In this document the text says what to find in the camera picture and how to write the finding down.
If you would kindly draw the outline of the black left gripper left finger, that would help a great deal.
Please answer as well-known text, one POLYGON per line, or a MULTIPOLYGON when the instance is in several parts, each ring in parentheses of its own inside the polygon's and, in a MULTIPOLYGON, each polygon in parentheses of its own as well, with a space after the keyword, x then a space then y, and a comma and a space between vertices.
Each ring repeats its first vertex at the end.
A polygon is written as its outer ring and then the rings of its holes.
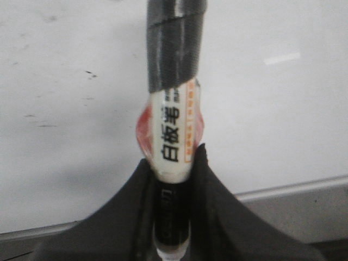
POLYGON ((155 179, 143 159, 98 211, 42 242, 32 260, 158 260, 153 243, 155 179))

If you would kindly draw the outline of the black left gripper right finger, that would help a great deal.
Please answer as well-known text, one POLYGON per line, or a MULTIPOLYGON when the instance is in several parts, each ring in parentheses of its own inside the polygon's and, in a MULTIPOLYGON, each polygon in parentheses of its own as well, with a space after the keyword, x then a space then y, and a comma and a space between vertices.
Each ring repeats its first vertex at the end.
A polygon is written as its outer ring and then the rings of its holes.
POLYGON ((201 144, 190 178, 191 260, 325 260, 243 205, 208 165, 201 144))

